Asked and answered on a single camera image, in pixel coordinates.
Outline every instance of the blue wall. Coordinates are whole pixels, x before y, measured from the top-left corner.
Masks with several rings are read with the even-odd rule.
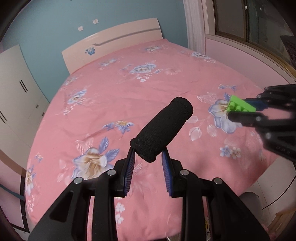
[[[3,48],[20,45],[35,81],[51,101],[69,76],[64,49],[101,30],[146,18],[158,18],[163,37],[187,47],[182,0],[32,0],[11,24]]]

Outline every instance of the white headboard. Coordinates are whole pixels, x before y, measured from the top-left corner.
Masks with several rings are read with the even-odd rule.
[[[124,23],[93,34],[62,51],[70,74],[109,53],[162,39],[157,18]]]

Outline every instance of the pink bedsheet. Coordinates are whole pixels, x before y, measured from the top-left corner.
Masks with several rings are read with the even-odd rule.
[[[169,144],[170,156],[201,178],[221,177],[240,195],[275,155],[263,150],[254,129],[228,120],[225,108],[231,95],[261,91],[229,67],[165,39],[88,64],[67,78],[35,137],[25,186],[31,220],[37,223],[73,178],[97,177],[125,158],[130,140],[177,96],[194,113]],[[166,191],[160,156],[151,164],[136,157],[128,196],[115,198],[119,240],[178,233],[181,207]]]

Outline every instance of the black cable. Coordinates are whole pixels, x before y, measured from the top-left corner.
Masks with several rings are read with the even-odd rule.
[[[293,180],[291,181],[291,183],[290,183],[290,185],[287,187],[287,189],[282,193],[282,195],[281,196],[283,196],[284,195],[284,193],[289,189],[289,187],[292,185],[292,183],[293,183],[293,181],[295,180],[295,178],[296,178],[296,176],[293,178]],[[273,201],[271,204],[274,204],[277,200],[279,200],[280,198],[281,198],[281,196],[279,196],[275,201]]]

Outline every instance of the white wardrobe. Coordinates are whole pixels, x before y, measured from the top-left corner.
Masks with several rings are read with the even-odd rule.
[[[30,149],[49,102],[19,45],[0,54],[0,149],[27,169]]]

